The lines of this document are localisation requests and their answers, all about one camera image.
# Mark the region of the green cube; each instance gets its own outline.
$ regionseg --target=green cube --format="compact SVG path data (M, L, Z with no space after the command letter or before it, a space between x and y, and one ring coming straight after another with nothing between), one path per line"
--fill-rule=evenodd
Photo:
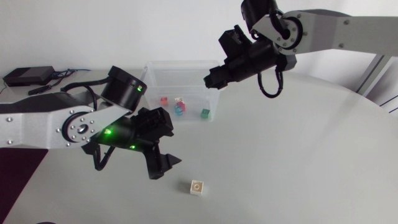
M209 119L209 117L210 117L210 110L208 110L208 109L203 109L203 110L201 111L200 116L201 116L203 119Z

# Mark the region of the black cable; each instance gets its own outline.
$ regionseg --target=black cable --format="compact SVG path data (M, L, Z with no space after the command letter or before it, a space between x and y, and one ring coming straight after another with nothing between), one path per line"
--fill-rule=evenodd
M392 111L390 111L389 113L391 113L391 112L394 112L394 111L396 111L396 110L398 110L398 108L395 108L395 109L393 109Z
M267 93L267 92L265 91L265 89L264 89L264 87L263 87L263 85L262 85L261 72L257 74L257 80L258 80L258 82L259 82L260 90L261 90L262 94L264 94L264 95L265 95L266 97L268 97L268 98L275 98L275 97L279 96L280 93L282 92L283 87L284 87L284 77L283 77L283 73L282 73L282 72L277 72L277 71L275 71L275 74L276 74L276 79L277 79L278 85L279 85L278 91L277 91L277 93L275 93L275 94L269 94L269 93Z
M0 90L0 94L7 88L6 81L2 81L2 83L4 84L4 88Z
M94 159L94 167L96 170L101 171L104 169L114 149L115 147L113 146L109 147L108 151L105 153L105 156L102 158L102 160L101 160L101 149L98 147L95 149L93 153L93 159Z
M76 70L69 70L68 69L68 70L66 70L64 72L65 72L65 74L62 74L63 72L56 72L56 73L58 73L58 75L61 75L61 76L58 76L58 78L53 78L53 79L58 79L58 81L56 81L54 84L38 87L36 89L30 90L27 94L29 96L32 96L32 95L41 94L41 93L44 93L46 91L49 91L53 87L59 85L64 78L67 78L67 77L71 76L73 73L75 73Z
M385 105L386 103L390 102L391 100L393 100L393 99L395 99L395 98L397 98L397 97L398 97L398 95L394 96L394 97L391 98L390 100L387 100L386 102L382 103L380 106Z
M93 85L102 85L105 84L109 81L111 81L112 78L111 77L106 77L102 80L97 80L97 81L90 81L90 82L80 82L80 83L71 83L63 88L61 88L61 91L67 92L73 88L77 88L77 87L83 87L83 86L93 86Z
M97 97L95 96L95 93L93 89L90 86L84 86L91 94L91 97L93 97L93 108L94 110L97 110Z
M272 26L284 40L288 39L290 36L290 31L288 29L284 29L281 20L277 16L278 14L281 14L281 11L278 10L275 1L270 1L269 4L269 19L271 20Z

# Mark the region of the white wall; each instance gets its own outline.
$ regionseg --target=white wall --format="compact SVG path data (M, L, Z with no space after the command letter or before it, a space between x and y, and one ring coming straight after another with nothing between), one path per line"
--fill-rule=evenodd
M216 59L218 38L242 20L242 0L2 0L0 77L16 67L142 68L151 60ZM283 11L330 9L352 16L398 16L391 0L278 0ZM373 55L329 50L298 55L295 72L354 89ZM383 101L398 90L373 99Z

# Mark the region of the robotic arm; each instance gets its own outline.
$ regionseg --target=robotic arm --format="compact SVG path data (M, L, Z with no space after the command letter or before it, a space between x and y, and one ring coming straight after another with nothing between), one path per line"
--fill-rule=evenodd
M282 13L275 0L244 0L241 10L255 42L239 26L227 30L219 39L227 58L205 77L208 88L258 74L263 94L275 98L282 91L282 72L297 62L295 54L341 49L398 56L398 17L351 17L323 9ZM279 89L270 95L262 87L261 72L275 65Z
M94 82L72 83L64 92L31 96L12 104L0 104L0 148L65 149L82 147L93 156L95 169L102 170L115 147L142 152L150 179L158 179L181 160L159 151L159 139L173 136L173 125L166 110L142 108L134 112L147 86L118 67L109 77ZM101 96L91 85L106 84ZM85 94L66 91L86 87L94 108L88 106ZM97 98L104 99L101 109ZM101 160L100 144L110 146Z

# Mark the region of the green led light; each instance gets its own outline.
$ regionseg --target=green led light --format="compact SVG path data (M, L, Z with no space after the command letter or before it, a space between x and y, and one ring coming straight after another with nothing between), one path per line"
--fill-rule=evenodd
M112 131L109 129L105 129L104 134L112 134Z

